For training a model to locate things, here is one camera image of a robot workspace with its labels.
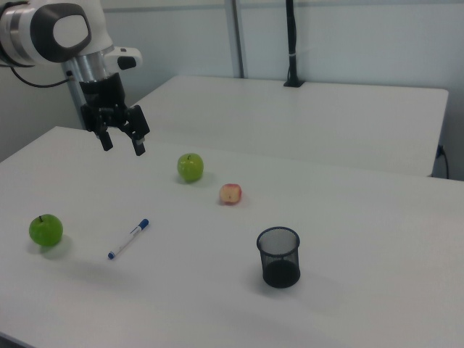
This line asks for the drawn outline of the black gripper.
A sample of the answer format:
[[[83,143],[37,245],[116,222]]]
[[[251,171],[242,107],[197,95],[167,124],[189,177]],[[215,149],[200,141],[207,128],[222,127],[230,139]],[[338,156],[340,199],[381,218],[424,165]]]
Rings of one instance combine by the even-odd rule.
[[[145,136],[149,125],[139,105],[127,108],[120,75],[115,73],[102,80],[79,82],[85,103],[80,106],[85,128],[95,133],[104,151],[112,147],[108,127],[119,127],[132,141],[137,156],[145,153]]]

